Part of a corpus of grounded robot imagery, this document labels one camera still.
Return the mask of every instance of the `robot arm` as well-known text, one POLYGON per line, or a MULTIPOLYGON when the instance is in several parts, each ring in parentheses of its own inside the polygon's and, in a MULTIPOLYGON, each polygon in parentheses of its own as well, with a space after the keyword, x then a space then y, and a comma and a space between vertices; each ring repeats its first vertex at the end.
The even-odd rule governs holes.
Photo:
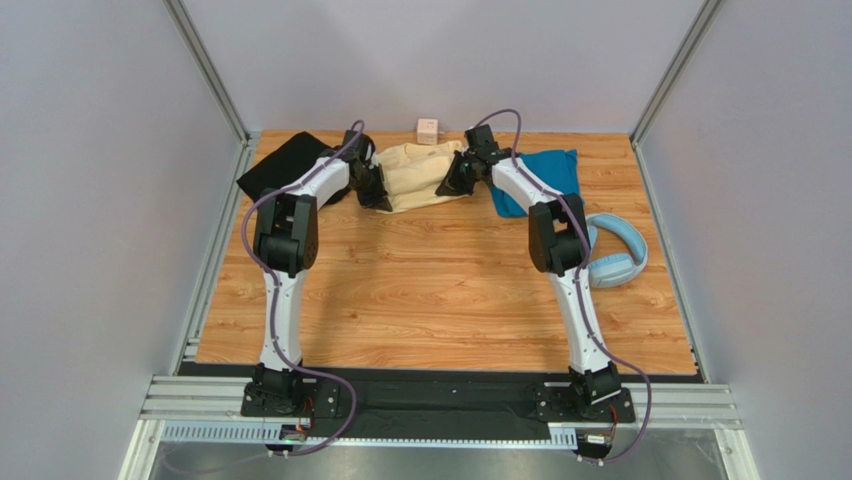
MULTIPOLYGON (((515 168, 510 159, 501 160, 492 167, 491 176, 494 186, 508 193, 521 208, 527 211, 536 204, 548 204, 552 202, 552 198, 541 192, 519 170, 525 170, 527 175, 536 179, 541 185, 546 185, 546 183, 529 171, 526 165, 524 165, 523 160, 519 158, 517 162, 518 168, 515 168)), ((582 207, 579 213, 578 220, 584 218, 582 207)), ((531 222, 535 220, 534 217, 530 217, 531 222)), ((535 241, 535 239, 530 238, 531 245, 535 241)), ((565 270, 562 275, 557 275, 549 271, 546 275, 550 286, 553 287, 553 293, 556 295, 556 300, 559 303, 559 311, 562 314, 562 321, 565 323, 565 333, 571 346, 571 368, 580 373, 586 371, 596 372, 609 367, 609 357, 598 350, 597 346, 589 338, 589 332, 586 332, 586 327, 583 324, 580 303, 576 298, 577 289, 574 285, 574 274, 577 268, 575 266, 570 270, 565 270)), ((603 342, 600 327, 598 326, 598 317, 595 314, 594 304, 592 303, 589 291, 589 272, 586 269, 580 271, 580 290, 583 292, 586 315, 592 327, 591 333, 603 342)))
MULTIPOLYGON (((470 195, 477 181, 490 181, 529 212, 530 257, 553 287, 570 343, 573 382, 569 396, 580 411, 617 396, 621 393, 618 370, 591 338, 594 335, 604 345, 589 290, 589 272, 584 268, 576 275, 584 255, 582 242, 562 204, 553 197, 561 192, 549 189, 545 194, 541 186, 547 184, 527 169, 522 159, 513 162, 511 150, 500 149, 488 125, 466 131, 465 137, 467 150, 456 152, 436 193, 470 195), (558 224, 566 228, 556 231, 558 224), (578 294, 583 296, 582 306, 578 294), (583 306, 589 328, 583 320, 583 306)), ((582 200, 576 194, 562 195, 562 199, 577 219, 580 233, 588 239, 582 200)))
MULTIPOLYGON (((347 132, 343 143, 354 134, 347 132)), ((263 274, 267 328, 260 361, 268 370, 290 370, 275 350, 273 336, 291 362, 298 364, 302 360, 299 342, 302 290, 319 250, 317 211, 335 192, 347 186, 357 191, 358 200, 365 208, 389 208, 381 167, 373 161, 375 148, 367 136, 362 135, 341 158, 330 161, 332 153, 319 158, 299 180, 282 188, 286 193, 257 211, 254 251, 275 274, 274 277, 269 272, 263 274), (277 299, 273 295, 276 279, 277 299)))
MULTIPOLYGON (((319 247, 316 234, 317 210, 322 208, 335 192, 349 184, 349 165, 343 160, 336 159, 323 167, 328 158, 323 157, 317 160, 316 165, 311 170, 295 184, 289 186, 293 190, 286 194, 287 199, 295 201, 293 215, 287 215, 285 219, 286 222, 292 223, 290 238, 282 239, 280 234, 278 237, 267 235, 258 238, 258 234, 255 234, 256 252, 258 248, 261 249, 260 253, 265 250, 267 257, 271 250, 276 246, 282 247, 283 245, 280 244, 285 242, 293 247, 291 250, 295 250, 293 252, 295 255, 288 256, 288 260, 293 259, 293 257, 297 259, 299 257, 298 250, 300 247, 302 249, 301 269, 294 265, 294 268, 288 268, 290 271, 278 270, 276 267, 280 268, 284 265, 273 266, 266 259, 267 265, 270 265, 275 271, 275 276, 279 282, 278 298, 275 305, 272 304, 275 279, 271 274, 263 273, 266 283, 266 324, 269 325, 271 321, 276 323, 274 330, 278 337, 278 345, 283 350, 284 355, 296 364, 302 360, 302 348, 299 344, 302 289, 308 277, 308 268, 313 265, 319 247)), ((260 217, 264 213, 269 215, 270 212, 258 212, 258 226, 260 226, 260 217)), ((287 365, 281 360, 272 345, 272 330, 270 328, 265 329, 260 361, 267 368, 273 370, 288 370, 287 365)))

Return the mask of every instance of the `headphone ear cup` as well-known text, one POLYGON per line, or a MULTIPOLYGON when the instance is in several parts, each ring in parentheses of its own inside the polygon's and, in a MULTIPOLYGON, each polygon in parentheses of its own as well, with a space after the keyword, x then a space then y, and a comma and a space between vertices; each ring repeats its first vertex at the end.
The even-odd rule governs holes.
POLYGON ((636 276, 636 265, 627 253, 616 253, 589 264, 589 284, 609 288, 629 282, 636 276))

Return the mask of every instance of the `wooden floor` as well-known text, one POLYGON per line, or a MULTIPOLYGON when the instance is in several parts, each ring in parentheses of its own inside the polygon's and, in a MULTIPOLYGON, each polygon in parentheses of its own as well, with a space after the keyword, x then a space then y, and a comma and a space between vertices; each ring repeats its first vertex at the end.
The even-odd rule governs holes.
MULTIPOLYGON (((264 132, 255 161, 294 133, 264 132)), ((342 138, 341 132, 312 133, 331 145, 342 138)), ((411 132, 368 134, 379 151, 414 140, 411 132)), ((441 140, 452 139, 462 139, 461 133, 441 140)), ((508 146, 512 135, 497 139, 508 146)), ((694 374, 627 136, 524 133, 519 146, 530 153, 554 148, 579 151, 586 213, 624 217, 650 247, 648 266, 637 279, 593 292, 607 345, 649 373, 694 374)), ((476 189, 472 197, 393 215, 362 209, 354 194, 320 210, 319 258, 302 303, 306 365, 567 370, 565 329, 545 275, 529 259, 527 219, 497 216, 487 187, 476 189)), ((249 204, 243 196, 237 218, 249 204)), ((198 362, 258 361, 265 292, 261 271, 243 251, 237 230, 198 362)), ((624 245, 602 233, 596 257, 617 251, 625 251, 624 245)))

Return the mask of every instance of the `black mounting plate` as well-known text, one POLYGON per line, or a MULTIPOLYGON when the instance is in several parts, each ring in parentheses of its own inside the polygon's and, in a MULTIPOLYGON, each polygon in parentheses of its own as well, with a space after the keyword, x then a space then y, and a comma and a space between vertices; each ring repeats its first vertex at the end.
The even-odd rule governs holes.
POLYGON ((266 369, 261 375, 260 383, 255 378, 243 391, 240 415, 244 417, 306 417, 310 416, 309 405, 313 405, 314 418, 348 413, 348 405, 339 405, 341 387, 334 382, 266 369))
POLYGON ((580 415, 576 409, 567 401, 569 387, 536 385, 533 389, 536 403, 535 410, 538 419, 542 422, 599 422, 612 423, 612 412, 609 406, 615 408, 618 415, 618 423, 633 423, 636 421, 636 410, 633 406, 633 397, 630 390, 622 387, 618 395, 602 400, 594 405, 586 415, 580 415))

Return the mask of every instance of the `metal corner post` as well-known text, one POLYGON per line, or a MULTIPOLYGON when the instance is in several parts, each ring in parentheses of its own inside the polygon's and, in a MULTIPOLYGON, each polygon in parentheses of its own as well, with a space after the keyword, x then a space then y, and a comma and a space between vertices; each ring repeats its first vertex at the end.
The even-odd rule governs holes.
POLYGON ((225 85, 222 83, 222 79, 216 72, 213 61, 210 59, 210 55, 207 54, 207 50, 201 42, 201 37, 199 37, 198 31, 192 24, 192 19, 189 16, 186 6, 182 0, 163 0, 163 4, 169 11, 169 15, 171 15, 172 20, 175 22, 175 26, 180 32, 181 37, 186 42, 192 58, 195 59, 198 69, 201 70, 201 74, 210 87, 216 103, 222 109, 222 113, 231 126, 231 130, 234 131, 237 139, 245 144, 249 140, 249 131, 246 129, 245 124, 243 124, 239 113, 237 113, 237 108, 234 106, 234 102, 231 100, 228 91, 225 89, 225 85))
POLYGON ((233 229, 234 217, 240 204, 240 189, 237 186, 237 179, 250 168, 259 140, 259 132, 249 134, 249 139, 242 142, 237 157, 234 159, 234 171, 228 179, 227 194, 224 204, 220 208, 222 213, 219 216, 213 238, 207 245, 207 253, 201 266, 201 273, 193 290, 192 303, 187 311, 187 318, 184 320, 183 336, 178 345, 178 350, 172 358, 172 372, 177 372, 182 361, 195 360, 195 352, 198 350, 204 322, 207 319, 207 313, 210 311, 213 290, 216 288, 219 272, 222 269, 228 238, 233 229))
POLYGON ((702 377, 704 377, 705 380, 712 381, 710 378, 710 372, 708 372, 705 368, 707 364, 704 362, 701 354, 703 350, 695 336, 695 329, 692 327, 692 309, 690 308, 689 302, 683 293, 683 281, 681 280, 680 270, 678 269, 675 257, 672 254, 669 234, 666 231, 665 223, 663 222, 662 215, 660 214, 659 201, 654 194, 654 189, 652 188, 650 179, 648 178, 648 169, 645 163, 645 158, 642 155, 642 149, 639 148, 636 143, 633 144, 633 154, 636 158, 636 163, 639 164, 639 176, 642 179, 642 185, 645 188, 645 195, 648 197, 648 204, 651 207, 651 217, 654 219, 657 237, 660 239, 660 248, 663 250, 663 257, 665 258, 666 266, 669 269, 675 300, 677 300, 677 306, 680 310, 680 318, 683 320, 683 327, 686 330, 686 338, 692 348, 692 358, 695 360, 695 364, 698 367, 699 372, 701 372, 702 377))
POLYGON ((124 463, 118 474, 120 480, 148 480, 157 463, 157 449, 166 422, 163 420, 138 420, 124 463))
POLYGON ((686 37, 684 37, 677 53, 675 53, 674 58, 669 64, 669 68, 660 80, 657 90, 654 91, 654 95, 651 96, 648 106, 642 112, 636 128, 630 134, 630 142, 633 144, 634 149, 642 144, 642 140, 644 140, 645 135, 647 135, 648 130, 651 128, 651 124, 654 122, 654 118, 659 113, 672 87, 674 87, 678 78, 680 78, 686 64, 689 63, 689 59, 695 53, 695 49, 707 32, 722 3, 724 3, 724 0, 704 0, 704 4, 698 11, 698 15, 695 16, 695 20, 692 22, 686 37))

